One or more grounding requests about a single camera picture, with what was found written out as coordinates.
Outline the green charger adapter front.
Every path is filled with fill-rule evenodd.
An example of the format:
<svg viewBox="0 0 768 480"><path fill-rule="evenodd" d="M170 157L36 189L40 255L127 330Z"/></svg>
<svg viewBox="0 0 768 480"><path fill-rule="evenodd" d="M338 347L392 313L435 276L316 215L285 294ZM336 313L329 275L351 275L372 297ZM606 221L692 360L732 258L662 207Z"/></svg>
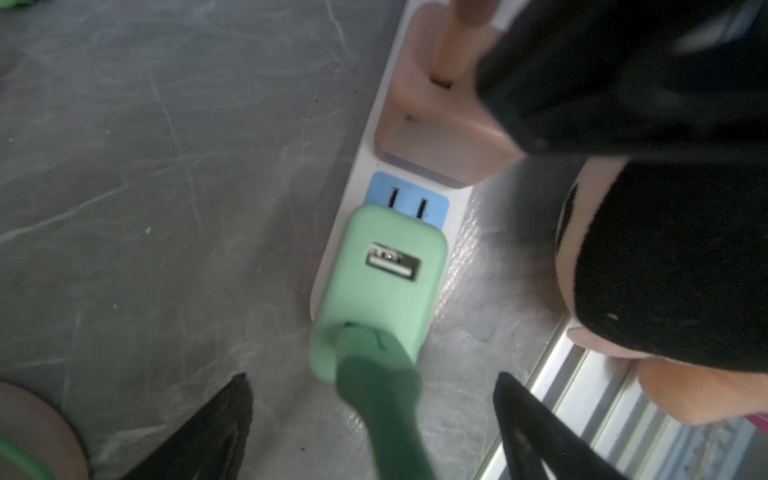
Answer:
<svg viewBox="0 0 768 480"><path fill-rule="evenodd" d="M448 259L443 232L391 208L365 204L350 216L316 311L308 358L336 379L338 337L349 326L391 335L410 361L426 340Z"/></svg>

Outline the pink charger adapter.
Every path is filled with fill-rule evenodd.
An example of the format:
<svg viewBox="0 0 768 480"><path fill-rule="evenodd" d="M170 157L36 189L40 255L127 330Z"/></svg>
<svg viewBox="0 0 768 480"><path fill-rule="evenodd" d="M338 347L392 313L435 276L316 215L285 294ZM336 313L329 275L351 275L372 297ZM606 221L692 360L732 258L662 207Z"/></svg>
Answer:
<svg viewBox="0 0 768 480"><path fill-rule="evenodd" d="M410 18L375 132L385 159L452 188L524 159L476 92L476 67L500 38L496 1L428 2Z"/></svg>

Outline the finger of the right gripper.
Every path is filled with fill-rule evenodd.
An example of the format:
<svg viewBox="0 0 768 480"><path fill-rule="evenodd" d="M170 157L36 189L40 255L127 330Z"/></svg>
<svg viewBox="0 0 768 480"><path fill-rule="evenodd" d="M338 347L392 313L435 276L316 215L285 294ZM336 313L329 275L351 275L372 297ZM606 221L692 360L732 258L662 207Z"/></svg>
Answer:
<svg viewBox="0 0 768 480"><path fill-rule="evenodd" d="M529 154L767 159L763 1L533 1L477 67Z"/></svg>

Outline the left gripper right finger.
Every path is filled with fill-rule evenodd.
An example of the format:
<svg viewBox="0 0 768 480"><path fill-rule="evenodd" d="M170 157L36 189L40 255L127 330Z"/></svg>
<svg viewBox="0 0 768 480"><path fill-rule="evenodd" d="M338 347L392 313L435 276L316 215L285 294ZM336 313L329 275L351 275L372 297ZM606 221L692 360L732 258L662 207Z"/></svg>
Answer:
<svg viewBox="0 0 768 480"><path fill-rule="evenodd" d="M493 404L512 479L624 478L511 374L498 375Z"/></svg>

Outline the white blue power strip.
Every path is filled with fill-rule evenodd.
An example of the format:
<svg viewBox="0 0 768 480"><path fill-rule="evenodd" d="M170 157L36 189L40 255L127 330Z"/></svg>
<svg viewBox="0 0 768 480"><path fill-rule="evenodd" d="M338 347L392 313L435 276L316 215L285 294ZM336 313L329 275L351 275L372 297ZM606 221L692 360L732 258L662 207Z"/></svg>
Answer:
<svg viewBox="0 0 768 480"><path fill-rule="evenodd" d="M409 1L400 20L394 43L386 63L374 105L367 120L347 180L332 231L323 254L310 296L310 310L317 311L325 284L334 263L346 223L360 205L379 202L403 214L422 219L443 230L450 245L454 245L473 186L452 188L423 175L387 161L375 144L375 132L387 96L397 55L403 43L406 26L414 11L428 3L447 4L451 1ZM491 23L501 35L513 16L523 7L521 1L496 1L499 6Z"/></svg>

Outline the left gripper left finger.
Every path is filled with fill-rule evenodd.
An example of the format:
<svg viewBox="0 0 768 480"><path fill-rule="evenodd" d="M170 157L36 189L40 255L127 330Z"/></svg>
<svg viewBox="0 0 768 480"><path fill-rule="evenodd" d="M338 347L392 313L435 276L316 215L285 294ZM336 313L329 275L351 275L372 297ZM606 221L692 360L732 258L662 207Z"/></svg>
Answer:
<svg viewBox="0 0 768 480"><path fill-rule="evenodd" d="M253 418L253 393L239 373L126 479L235 479Z"/></svg>

